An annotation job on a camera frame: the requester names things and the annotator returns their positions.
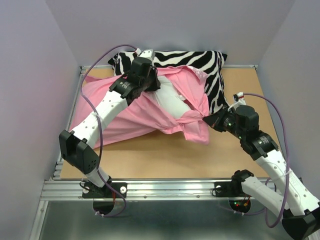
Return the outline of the white pillow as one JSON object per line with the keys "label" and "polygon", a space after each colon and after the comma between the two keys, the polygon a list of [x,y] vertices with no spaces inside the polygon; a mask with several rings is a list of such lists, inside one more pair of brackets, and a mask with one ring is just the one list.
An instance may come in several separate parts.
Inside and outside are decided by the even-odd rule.
{"label": "white pillow", "polygon": [[149,92],[148,95],[174,119],[181,118],[191,108],[185,103],[185,97],[174,87],[164,75],[159,76],[160,89]]}

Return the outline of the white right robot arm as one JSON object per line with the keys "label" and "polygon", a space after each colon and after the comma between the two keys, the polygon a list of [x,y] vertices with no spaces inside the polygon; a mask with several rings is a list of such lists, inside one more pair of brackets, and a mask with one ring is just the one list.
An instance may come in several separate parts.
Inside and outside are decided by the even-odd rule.
{"label": "white right robot arm", "polygon": [[268,174],[277,191],[267,187],[249,170],[237,170],[230,181],[219,181],[216,197],[251,196],[273,214],[294,240],[303,240],[320,229],[320,200],[294,174],[272,137],[260,130],[259,115],[248,105],[205,116],[203,121],[217,132],[229,132],[241,148]]}

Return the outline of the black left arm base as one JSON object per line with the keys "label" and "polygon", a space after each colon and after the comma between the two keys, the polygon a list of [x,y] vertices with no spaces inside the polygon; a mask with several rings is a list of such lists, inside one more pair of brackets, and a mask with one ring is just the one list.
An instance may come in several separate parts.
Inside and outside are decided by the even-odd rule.
{"label": "black left arm base", "polygon": [[119,216],[126,208],[124,199],[127,197],[128,184],[126,182],[112,182],[108,184],[119,194],[107,186],[97,187],[89,180],[82,180],[82,198],[93,200],[92,207],[95,215],[110,218]]}

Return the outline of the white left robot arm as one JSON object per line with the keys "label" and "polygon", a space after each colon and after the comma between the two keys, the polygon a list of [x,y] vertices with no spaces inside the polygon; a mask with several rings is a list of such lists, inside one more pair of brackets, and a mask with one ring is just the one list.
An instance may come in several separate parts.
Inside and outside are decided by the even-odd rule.
{"label": "white left robot arm", "polygon": [[142,92],[155,92],[160,88],[154,57],[150,49],[138,55],[129,71],[109,87],[92,112],[71,131],[63,130],[59,134],[61,157],[94,184],[94,191],[100,197],[111,193],[111,184],[109,175],[100,168],[101,158],[94,151],[94,145],[103,139],[102,133],[111,121]]}

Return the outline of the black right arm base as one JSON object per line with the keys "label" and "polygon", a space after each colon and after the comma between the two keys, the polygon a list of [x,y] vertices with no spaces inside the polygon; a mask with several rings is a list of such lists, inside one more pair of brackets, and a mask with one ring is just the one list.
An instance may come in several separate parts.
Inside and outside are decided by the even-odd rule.
{"label": "black right arm base", "polygon": [[242,183],[254,174],[248,170],[237,170],[230,181],[216,181],[211,190],[211,195],[217,198],[236,198],[241,200],[229,200],[229,208],[222,207],[234,214],[241,216],[256,216],[261,214],[264,209],[256,212],[249,212],[251,208],[251,196],[243,192]]}

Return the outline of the pink floral satin pillowcase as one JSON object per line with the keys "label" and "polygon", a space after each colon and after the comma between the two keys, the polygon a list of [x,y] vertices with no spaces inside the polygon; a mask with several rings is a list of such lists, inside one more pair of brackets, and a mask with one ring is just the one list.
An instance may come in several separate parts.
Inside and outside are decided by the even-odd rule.
{"label": "pink floral satin pillowcase", "polygon": [[103,131],[103,145],[143,136],[155,130],[170,135],[182,132],[187,141],[210,142],[209,128],[203,117],[209,115],[208,97],[204,92],[207,74],[192,66],[158,69],[158,77],[168,78],[185,97],[191,110],[174,119],[149,95],[143,92],[130,106],[120,112]]}

